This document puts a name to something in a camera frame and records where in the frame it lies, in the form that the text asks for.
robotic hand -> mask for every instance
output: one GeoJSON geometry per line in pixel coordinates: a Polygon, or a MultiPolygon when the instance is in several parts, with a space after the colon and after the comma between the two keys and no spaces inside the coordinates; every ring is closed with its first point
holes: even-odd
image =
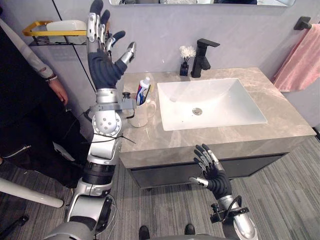
{"type": "Polygon", "coordinates": [[[240,196],[232,196],[230,180],[219,160],[207,145],[196,145],[195,148],[194,153],[198,158],[193,160],[201,168],[205,179],[190,177],[189,180],[209,189],[218,200],[218,204],[211,205],[214,211],[211,222],[222,222],[224,235],[228,239],[257,240],[257,229],[248,216],[249,210],[247,207],[241,208],[240,196]]]}
{"type": "Polygon", "coordinates": [[[113,205],[109,193],[119,161],[120,137],[127,123],[122,110],[136,107],[134,99],[122,97],[123,85],[117,84],[135,57],[136,43],[131,42],[122,57],[113,63],[112,47],[126,33],[117,32],[105,41],[110,12],[106,10],[100,18],[102,8],[102,0],[93,1],[87,24],[88,64],[97,89],[96,105],[90,107],[94,113],[93,140],[83,176],[68,207],[66,222],[45,238],[48,240],[92,240],[107,227],[113,205]]]}

gray carpet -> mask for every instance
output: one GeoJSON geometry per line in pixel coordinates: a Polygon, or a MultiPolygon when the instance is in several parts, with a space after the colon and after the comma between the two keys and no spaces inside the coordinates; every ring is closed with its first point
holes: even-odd
{"type": "MultiPolygon", "coordinates": [[[[249,207],[260,240],[320,239],[319,172],[320,143],[311,138],[255,175],[232,180],[233,194],[241,195],[242,205],[249,207]]],[[[55,180],[7,162],[0,166],[0,177],[66,202],[71,198],[70,190],[55,180]]],[[[210,223],[215,199],[206,189],[187,184],[140,190],[122,165],[114,182],[119,222],[111,240],[137,240],[141,225],[149,227],[152,237],[181,235],[188,223],[197,233],[223,237],[221,225],[210,223]]],[[[64,209],[0,193],[0,230],[23,214],[29,221],[8,240],[42,239],[63,221],[64,209]]],[[[98,239],[106,240],[109,229],[98,239]]]]}

black vase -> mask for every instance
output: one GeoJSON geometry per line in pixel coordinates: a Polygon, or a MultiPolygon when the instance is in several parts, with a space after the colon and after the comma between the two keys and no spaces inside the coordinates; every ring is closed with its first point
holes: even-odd
{"type": "Polygon", "coordinates": [[[188,76],[189,65],[184,62],[180,66],[180,76],[188,76]]]}

towel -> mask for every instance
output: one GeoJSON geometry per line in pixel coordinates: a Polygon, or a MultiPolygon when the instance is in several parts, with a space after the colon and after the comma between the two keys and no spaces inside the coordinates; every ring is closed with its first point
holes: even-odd
{"type": "Polygon", "coordinates": [[[320,24],[313,24],[275,74],[273,84],[280,92],[297,92],[319,77],[320,24]]]}

towel rack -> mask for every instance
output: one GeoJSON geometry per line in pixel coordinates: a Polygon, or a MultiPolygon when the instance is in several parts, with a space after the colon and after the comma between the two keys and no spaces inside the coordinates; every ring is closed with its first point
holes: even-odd
{"type": "Polygon", "coordinates": [[[311,17],[301,16],[294,26],[294,30],[310,29],[312,25],[309,23],[311,17]]]}

